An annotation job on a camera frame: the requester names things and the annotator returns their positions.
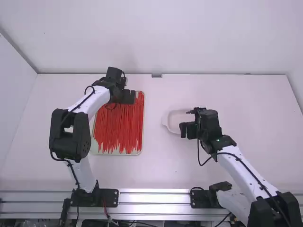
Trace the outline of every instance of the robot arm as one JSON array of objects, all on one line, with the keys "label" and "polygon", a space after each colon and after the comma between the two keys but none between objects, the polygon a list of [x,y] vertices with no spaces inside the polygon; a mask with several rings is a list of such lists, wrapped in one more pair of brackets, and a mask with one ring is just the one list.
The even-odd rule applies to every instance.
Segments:
[{"label": "robot arm", "polygon": [[[135,91],[125,89],[126,77],[117,68],[109,67],[104,78],[95,81],[86,94],[68,109],[52,113],[49,148],[57,160],[65,160],[76,180],[76,188],[92,193],[97,185],[87,154],[91,146],[89,121],[108,102],[133,104]],[[73,127],[73,132],[65,128]]]},{"label": "robot arm", "polygon": [[231,187],[217,188],[219,205],[230,210],[245,226],[302,226],[297,199],[290,192],[281,193],[266,181],[244,157],[236,142],[222,135],[215,110],[196,107],[188,113],[195,115],[195,121],[179,124],[181,137],[198,139],[205,152],[224,167],[244,194],[235,193]]}]

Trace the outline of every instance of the white plate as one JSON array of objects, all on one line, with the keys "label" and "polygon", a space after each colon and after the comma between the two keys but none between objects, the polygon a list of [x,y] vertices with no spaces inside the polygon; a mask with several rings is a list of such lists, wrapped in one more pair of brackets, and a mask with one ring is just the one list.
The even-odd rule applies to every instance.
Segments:
[{"label": "white plate", "polygon": [[179,124],[181,122],[192,122],[195,120],[194,114],[186,112],[192,110],[194,107],[203,107],[203,105],[192,105],[187,107],[171,107],[162,116],[162,125],[174,134],[181,134]]}]

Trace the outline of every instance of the white table surface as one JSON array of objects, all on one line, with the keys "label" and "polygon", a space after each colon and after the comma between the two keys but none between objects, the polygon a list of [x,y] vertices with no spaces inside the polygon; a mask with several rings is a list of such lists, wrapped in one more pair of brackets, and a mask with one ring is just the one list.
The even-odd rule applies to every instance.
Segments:
[{"label": "white table surface", "polygon": [[[73,187],[67,167],[48,149],[51,113],[79,99],[103,75],[39,75],[0,172],[2,190]],[[143,150],[137,156],[90,155],[101,187],[191,188],[233,180],[211,160],[197,162],[196,140],[181,139],[161,125],[171,106],[206,106],[219,113],[252,165],[277,187],[303,190],[303,116],[285,75],[127,75],[128,88],[145,93]],[[200,158],[208,155],[201,151]]]}]

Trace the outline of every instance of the red spaghetti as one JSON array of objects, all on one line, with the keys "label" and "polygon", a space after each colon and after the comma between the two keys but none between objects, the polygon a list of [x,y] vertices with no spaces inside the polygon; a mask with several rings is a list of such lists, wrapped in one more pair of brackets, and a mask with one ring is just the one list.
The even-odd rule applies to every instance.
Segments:
[{"label": "red spaghetti", "polygon": [[108,104],[101,107],[95,119],[93,137],[99,152],[120,154],[142,150],[144,93],[137,92],[134,105]]}]

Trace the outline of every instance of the black cable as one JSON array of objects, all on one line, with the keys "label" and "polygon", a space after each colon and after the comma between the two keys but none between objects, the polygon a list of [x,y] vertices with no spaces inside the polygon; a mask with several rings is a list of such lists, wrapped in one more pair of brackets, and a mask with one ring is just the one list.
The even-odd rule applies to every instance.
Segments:
[{"label": "black cable", "polygon": [[121,227],[130,227],[130,226],[132,226],[133,223],[135,223],[135,221],[136,221],[136,220],[134,220],[131,224],[129,224],[129,225],[127,225],[127,226],[121,226],[121,225],[119,225],[119,226],[121,226]]},{"label": "black cable", "polygon": [[200,150],[199,150],[199,139],[197,139],[197,147],[198,147],[198,163],[200,166],[204,166],[210,159],[212,159],[212,156],[210,156],[203,164],[200,162]]},{"label": "black cable", "polygon": [[215,225],[214,227],[218,227],[219,225],[221,225],[224,221],[225,221],[225,219],[227,219],[228,218],[228,216],[230,216],[232,213],[231,212],[229,212],[226,216],[225,216],[225,218],[223,218],[217,225]]},{"label": "black cable", "polygon": [[[82,101],[82,102],[80,102],[78,105],[76,105],[71,111],[69,111],[67,114],[66,114],[66,116],[62,119],[62,121],[61,121],[61,123],[60,123],[60,125],[59,125],[59,127],[58,127],[58,130],[61,130],[61,126],[63,125],[63,123],[65,122],[65,120],[71,115],[71,113],[75,110],[75,109],[78,109],[78,108],[80,108],[80,106],[86,101],[86,100],[88,100],[94,93],[95,93],[95,88],[93,87],[93,86],[91,86],[91,85],[89,85],[89,86],[87,86],[86,88],[85,88],[85,90],[84,90],[84,95],[86,95],[86,91],[87,91],[87,89],[89,88],[89,87],[91,87],[92,89],[93,89],[93,91]],[[63,162],[67,162],[68,163],[68,167],[69,168],[71,168],[71,172],[72,172],[72,175],[73,175],[73,177],[75,178],[75,181],[76,181],[76,185],[77,185],[77,188],[78,189],[80,189],[80,183],[79,183],[79,181],[78,181],[78,179],[77,179],[77,176],[76,176],[76,174],[75,174],[75,171],[74,171],[74,169],[73,169],[73,167],[72,167],[72,164],[71,164],[71,162],[69,161],[69,160],[67,160],[67,159],[64,159],[64,158],[55,158],[54,156],[53,156],[53,152],[50,150],[50,152],[51,152],[51,157],[52,157],[52,159],[53,160],[55,160],[55,161],[63,161]],[[77,205],[77,218],[76,218],[76,224],[75,224],[75,226],[77,225],[77,222],[78,222],[78,219],[79,219],[79,204]]]},{"label": "black cable", "polygon": [[201,187],[193,187],[191,190],[193,190],[193,189],[200,189],[200,190],[204,191],[204,189]]},{"label": "black cable", "polygon": [[144,223],[144,222],[138,222],[138,221],[135,221],[135,222],[131,222],[131,221],[121,221],[121,223],[136,223],[136,224],[141,224],[141,225],[146,225],[146,226],[150,226],[150,227],[157,227],[157,226],[154,226],[154,225],[151,225],[151,224],[147,224],[147,223]]}]

